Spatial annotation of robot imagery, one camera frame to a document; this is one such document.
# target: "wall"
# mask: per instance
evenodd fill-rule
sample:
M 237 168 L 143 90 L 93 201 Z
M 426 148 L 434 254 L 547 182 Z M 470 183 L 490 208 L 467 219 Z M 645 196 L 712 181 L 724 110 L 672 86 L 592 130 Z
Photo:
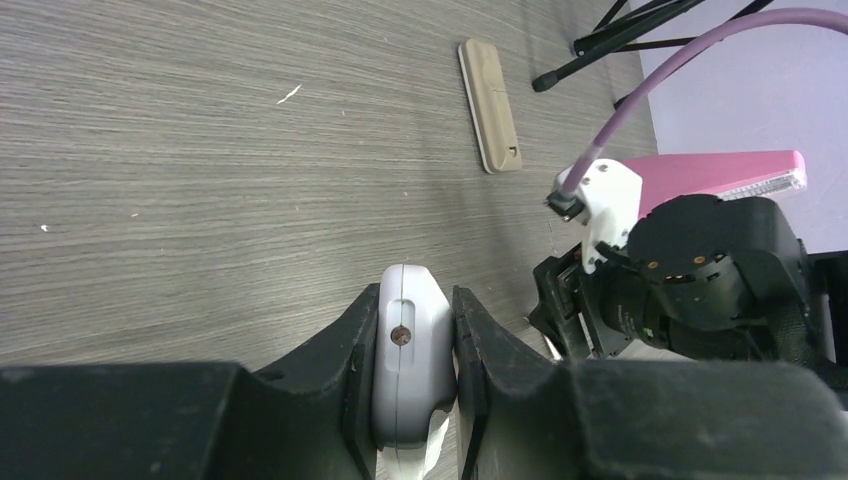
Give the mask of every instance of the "wall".
M 633 8 L 646 0 L 632 0 Z M 693 36 L 749 0 L 711 0 L 642 40 Z M 848 1 L 777 0 L 769 8 L 848 14 Z M 675 49 L 641 53 L 647 75 Z M 810 252 L 848 249 L 848 37 L 772 26 L 726 39 L 650 95 L 660 153 L 796 149 L 809 189 L 781 201 Z

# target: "white speck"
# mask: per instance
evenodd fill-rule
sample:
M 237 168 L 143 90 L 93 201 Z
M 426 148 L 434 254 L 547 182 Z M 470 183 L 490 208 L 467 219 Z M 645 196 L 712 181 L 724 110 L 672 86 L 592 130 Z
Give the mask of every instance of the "white speck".
M 286 95 L 286 96 L 285 96 L 282 100 L 280 100 L 279 102 L 277 102 L 277 105 L 279 105 L 279 104 L 281 104 L 281 103 L 285 102 L 286 100 L 288 100 L 289 98 L 291 98 L 291 97 L 292 97 L 295 93 L 297 93 L 297 91 L 298 91 L 298 90 L 300 90 L 300 87 L 302 87 L 302 86 L 303 86 L 303 84 L 301 83 L 300 85 L 298 85 L 298 86 L 294 87 L 294 90 L 292 90 L 291 92 L 289 92 L 289 94 L 288 94 L 288 95 Z

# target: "bolt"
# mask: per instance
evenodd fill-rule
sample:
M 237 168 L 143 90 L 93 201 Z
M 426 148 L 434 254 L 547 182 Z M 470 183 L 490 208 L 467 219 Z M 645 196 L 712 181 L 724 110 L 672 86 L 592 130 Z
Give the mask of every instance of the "bolt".
M 395 327 L 394 330 L 392 330 L 392 343 L 399 347 L 406 345 L 411 339 L 412 332 L 403 325 Z

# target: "purple cable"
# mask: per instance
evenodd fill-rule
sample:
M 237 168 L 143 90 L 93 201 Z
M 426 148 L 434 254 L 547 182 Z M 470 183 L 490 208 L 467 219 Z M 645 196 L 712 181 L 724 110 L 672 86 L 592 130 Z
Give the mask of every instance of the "purple cable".
M 739 32 L 744 32 L 745 30 L 768 25 L 812 25 L 848 35 L 848 16 L 846 15 L 815 8 L 781 8 L 753 13 L 737 18 L 736 20 L 731 20 L 695 38 L 648 75 L 648 78 L 639 84 L 636 90 L 633 90 L 633 93 L 627 97 L 627 100 L 618 107 L 618 110 L 607 120 L 604 128 L 592 140 L 586 151 L 577 158 L 577 161 L 571 168 L 571 172 L 569 172 L 562 184 L 561 192 L 566 196 L 570 196 L 577 190 L 580 180 L 589 171 L 592 162 L 600 156 L 604 145 L 612 137 L 612 134 L 618 130 L 618 127 L 621 126 L 627 116 L 633 112 L 636 103 L 648 95 L 651 90 L 662 83 L 669 75 L 719 41 Z

